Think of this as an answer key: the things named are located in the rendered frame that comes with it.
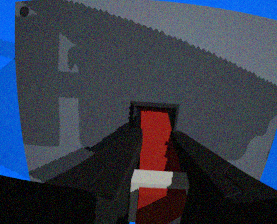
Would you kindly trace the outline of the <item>dark red peg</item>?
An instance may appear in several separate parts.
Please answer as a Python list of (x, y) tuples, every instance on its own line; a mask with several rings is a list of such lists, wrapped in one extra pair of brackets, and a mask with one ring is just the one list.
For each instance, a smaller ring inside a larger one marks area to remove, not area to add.
[(190, 183), (171, 140), (167, 109), (141, 108), (139, 128), (143, 145), (131, 177), (127, 222), (181, 224)]

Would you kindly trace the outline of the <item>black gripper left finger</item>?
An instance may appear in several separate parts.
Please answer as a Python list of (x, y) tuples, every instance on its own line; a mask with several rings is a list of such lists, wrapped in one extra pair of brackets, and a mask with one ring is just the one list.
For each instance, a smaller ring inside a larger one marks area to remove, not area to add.
[(0, 176), (0, 224), (130, 224), (142, 145), (143, 129), (131, 128), (44, 184)]

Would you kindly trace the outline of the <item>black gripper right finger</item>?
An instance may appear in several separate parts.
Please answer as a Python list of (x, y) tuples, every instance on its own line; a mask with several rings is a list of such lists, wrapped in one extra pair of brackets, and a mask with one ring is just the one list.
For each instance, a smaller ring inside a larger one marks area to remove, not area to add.
[(277, 224), (277, 190), (185, 133), (170, 135), (190, 183), (181, 224)]

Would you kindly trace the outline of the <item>grey sloped panel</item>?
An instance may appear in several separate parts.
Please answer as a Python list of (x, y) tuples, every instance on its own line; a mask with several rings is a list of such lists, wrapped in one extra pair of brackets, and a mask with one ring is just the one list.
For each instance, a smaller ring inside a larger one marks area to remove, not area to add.
[(14, 55), (30, 181), (167, 109), (171, 131), (260, 181), (277, 127), (277, 20), (163, 0), (21, 0)]

